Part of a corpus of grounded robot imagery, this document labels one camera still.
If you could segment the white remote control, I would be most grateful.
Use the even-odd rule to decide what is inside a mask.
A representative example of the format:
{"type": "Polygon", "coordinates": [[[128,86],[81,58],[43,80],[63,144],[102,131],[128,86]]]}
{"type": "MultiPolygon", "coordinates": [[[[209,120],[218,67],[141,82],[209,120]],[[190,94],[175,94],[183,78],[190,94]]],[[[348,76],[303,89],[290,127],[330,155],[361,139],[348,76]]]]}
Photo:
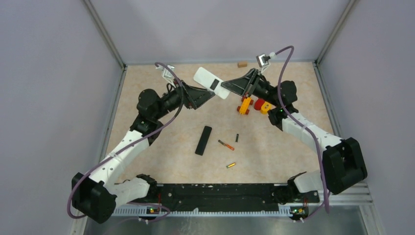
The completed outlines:
{"type": "Polygon", "coordinates": [[[215,95],[221,99],[227,99],[230,94],[228,89],[222,87],[224,80],[203,67],[199,67],[197,69],[196,73],[193,76],[193,80],[207,90],[214,92],[215,95]]]}

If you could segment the orange AAA battery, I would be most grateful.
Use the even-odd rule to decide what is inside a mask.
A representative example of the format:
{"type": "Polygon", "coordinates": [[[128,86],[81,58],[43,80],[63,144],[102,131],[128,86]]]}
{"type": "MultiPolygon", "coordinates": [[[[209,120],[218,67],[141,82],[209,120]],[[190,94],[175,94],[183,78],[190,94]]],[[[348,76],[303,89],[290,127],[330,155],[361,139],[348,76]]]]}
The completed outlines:
{"type": "Polygon", "coordinates": [[[229,145],[229,144],[227,144],[227,143],[225,143],[225,142],[223,142],[223,141],[221,141],[221,140],[218,140],[218,142],[221,144],[221,145],[223,145],[223,146],[225,146],[225,147],[227,147],[227,148],[229,148],[230,150],[232,150],[232,151],[234,151],[235,149],[234,149],[234,147],[232,147],[231,145],[229,145]]]}

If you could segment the gold green AAA battery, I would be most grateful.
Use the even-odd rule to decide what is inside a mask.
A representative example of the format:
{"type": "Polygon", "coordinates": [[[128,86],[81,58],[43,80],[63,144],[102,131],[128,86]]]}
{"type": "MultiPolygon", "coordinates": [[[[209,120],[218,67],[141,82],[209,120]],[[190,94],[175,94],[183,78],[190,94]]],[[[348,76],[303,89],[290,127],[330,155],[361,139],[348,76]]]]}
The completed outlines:
{"type": "Polygon", "coordinates": [[[235,165],[236,165],[236,163],[231,163],[231,164],[227,165],[226,168],[230,168],[230,167],[233,167],[235,165]]]}

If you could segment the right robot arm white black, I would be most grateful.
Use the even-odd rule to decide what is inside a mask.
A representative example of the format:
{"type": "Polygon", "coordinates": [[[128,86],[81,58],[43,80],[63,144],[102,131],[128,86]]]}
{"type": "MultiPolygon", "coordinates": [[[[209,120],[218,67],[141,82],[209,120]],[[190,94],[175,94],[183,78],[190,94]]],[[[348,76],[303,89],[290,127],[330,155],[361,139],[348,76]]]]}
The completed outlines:
{"type": "Polygon", "coordinates": [[[310,191],[339,194],[368,176],[359,142],[354,138],[335,136],[307,120],[294,106],[297,88],[294,81],[278,81],[272,86],[258,69],[251,69],[243,77],[222,82],[221,87],[243,98],[254,95],[275,106],[267,112],[271,125],[288,133],[318,156],[320,169],[292,177],[287,196],[301,201],[310,191]]]}

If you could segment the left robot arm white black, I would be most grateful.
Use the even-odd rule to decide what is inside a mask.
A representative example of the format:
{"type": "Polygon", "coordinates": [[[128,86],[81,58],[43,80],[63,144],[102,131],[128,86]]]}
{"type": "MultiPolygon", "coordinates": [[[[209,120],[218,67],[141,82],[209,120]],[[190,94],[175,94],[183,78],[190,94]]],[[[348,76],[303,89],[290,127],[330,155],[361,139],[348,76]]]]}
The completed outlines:
{"type": "Polygon", "coordinates": [[[179,82],[163,96],[153,89],[143,90],[138,96],[138,115],[119,144],[87,173],[78,172],[72,178],[67,214],[73,219],[89,217],[102,224],[115,209],[135,199],[154,201],[156,181],[150,176],[141,174],[125,183],[117,183],[117,179],[135,157],[154,143],[183,107],[196,110],[214,96],[212,90],[185,82],[179,82]]]}

